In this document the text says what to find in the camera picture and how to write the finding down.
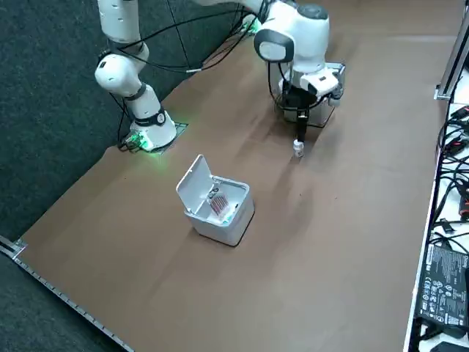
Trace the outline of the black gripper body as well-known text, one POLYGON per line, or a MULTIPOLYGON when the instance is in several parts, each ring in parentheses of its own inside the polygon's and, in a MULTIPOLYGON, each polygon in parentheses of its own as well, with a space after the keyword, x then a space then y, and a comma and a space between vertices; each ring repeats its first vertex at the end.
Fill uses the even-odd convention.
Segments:
POLYGON ((282 106, 286 109, 310 109, 316 105, 317 97, 304 89, 283 83, 282 106))

